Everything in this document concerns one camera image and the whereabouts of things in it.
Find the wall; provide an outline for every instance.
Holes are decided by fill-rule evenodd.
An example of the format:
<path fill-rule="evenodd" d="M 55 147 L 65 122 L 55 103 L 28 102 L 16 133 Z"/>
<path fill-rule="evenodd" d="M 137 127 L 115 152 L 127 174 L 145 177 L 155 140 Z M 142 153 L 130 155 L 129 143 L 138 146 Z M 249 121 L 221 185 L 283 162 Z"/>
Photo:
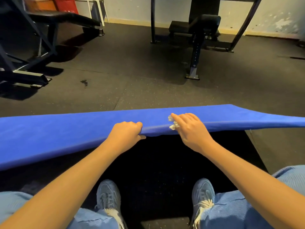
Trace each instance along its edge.
<path fill-rule="evenodd" d="M 156 25 L 188 21 L 190 5 L 191 0 L 156 0 Z M 105 0 L 105 6 L 110 22 L 150 25 L 150 0 Z M 251 2 L 222 0 L 220 31 L 237 33 L 251 6 Z M 300 38 L 305 34 L 304 8 L 305 0 L 262 0 L 247 33 Z"/>

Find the white tissue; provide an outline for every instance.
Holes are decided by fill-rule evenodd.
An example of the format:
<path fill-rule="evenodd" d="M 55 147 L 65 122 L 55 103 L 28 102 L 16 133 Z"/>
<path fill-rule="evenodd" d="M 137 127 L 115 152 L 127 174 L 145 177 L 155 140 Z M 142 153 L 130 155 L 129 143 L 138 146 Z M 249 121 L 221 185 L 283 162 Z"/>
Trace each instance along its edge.
<path fill-rule="evenodd" d="M 179 127 L 178 123 L 176 121 L 173 120 L 173 118 L 171 116 L 168 116 L 168 121 L 173 122 L 173 125 L 170 126 L 171 130 L 175 130 L 176 128 Z"/>

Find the red bag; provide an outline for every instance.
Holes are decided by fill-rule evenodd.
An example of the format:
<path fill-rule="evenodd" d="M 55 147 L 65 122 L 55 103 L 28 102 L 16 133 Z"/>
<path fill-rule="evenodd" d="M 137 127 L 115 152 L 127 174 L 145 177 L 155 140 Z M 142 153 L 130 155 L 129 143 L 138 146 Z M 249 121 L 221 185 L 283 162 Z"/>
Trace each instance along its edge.
<path fill-rule="evenodd" d="M 75 0 L 55 0 L 59 11 L 78 14 Z"/>

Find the sneaker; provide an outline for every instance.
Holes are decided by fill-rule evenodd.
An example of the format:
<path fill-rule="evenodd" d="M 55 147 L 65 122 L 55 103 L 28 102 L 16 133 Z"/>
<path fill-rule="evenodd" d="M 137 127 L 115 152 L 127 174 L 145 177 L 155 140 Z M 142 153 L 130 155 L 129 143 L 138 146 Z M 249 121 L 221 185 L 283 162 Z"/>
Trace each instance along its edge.
<path fill-rule="evenodd" d="M 120 191 L 113 181 L 104 180 L 100 183 L 96 193 L 96 201 L 95 208 L 112 216 L 118 222 L 120 229 L 127 229 L 121 215 Z"/>
<path fill-rule="evenodd" d="M 192 191 L 192 201 L 193 201 L 193 217 L 190 222 L 191 228 L 196 228 L 200 222 L 200 217 L 202 213 L 214 206 L 215 192 L 211 182 L 202 178 L 198 180 Z"/>

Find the blue yoga mat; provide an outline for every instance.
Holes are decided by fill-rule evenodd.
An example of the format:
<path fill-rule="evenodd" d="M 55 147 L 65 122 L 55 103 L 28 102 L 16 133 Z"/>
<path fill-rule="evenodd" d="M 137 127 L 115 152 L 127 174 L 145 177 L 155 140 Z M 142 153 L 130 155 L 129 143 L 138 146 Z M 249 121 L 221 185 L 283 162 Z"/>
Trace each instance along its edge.
<path fill-rule="evenodd" d="M 99 146 L 113 125 L 142 122 L 141 134 L 176 134 L 171 113 L 194 113 L 208 131 L 305 127 L 305 118 L 265 114 L 231 104 L 0 118 L 0 170 Z"/>

